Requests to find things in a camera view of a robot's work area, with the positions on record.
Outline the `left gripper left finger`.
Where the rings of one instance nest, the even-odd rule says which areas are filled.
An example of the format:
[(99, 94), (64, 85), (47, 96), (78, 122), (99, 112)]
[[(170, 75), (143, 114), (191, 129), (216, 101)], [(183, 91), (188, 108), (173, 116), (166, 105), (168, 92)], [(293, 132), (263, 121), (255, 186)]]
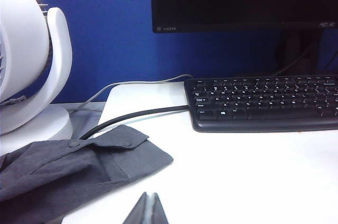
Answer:
[(131, 212), (128, 214), (127, 218), (123, 222), (123, 224), (141, 224), (143, 223), (145, 208), (147, 202), (147, 193), (144, 192), (134, 207), (132, 208)]

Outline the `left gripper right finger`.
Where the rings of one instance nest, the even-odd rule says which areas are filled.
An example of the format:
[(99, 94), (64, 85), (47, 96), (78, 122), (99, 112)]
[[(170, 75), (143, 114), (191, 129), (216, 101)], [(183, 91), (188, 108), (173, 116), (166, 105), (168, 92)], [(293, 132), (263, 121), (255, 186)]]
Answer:
[(162, 203), (157, 193), (153, 194), (153, 206), (152, 206), (152, 224), (168, 224), (168, 220), (163, 209)]

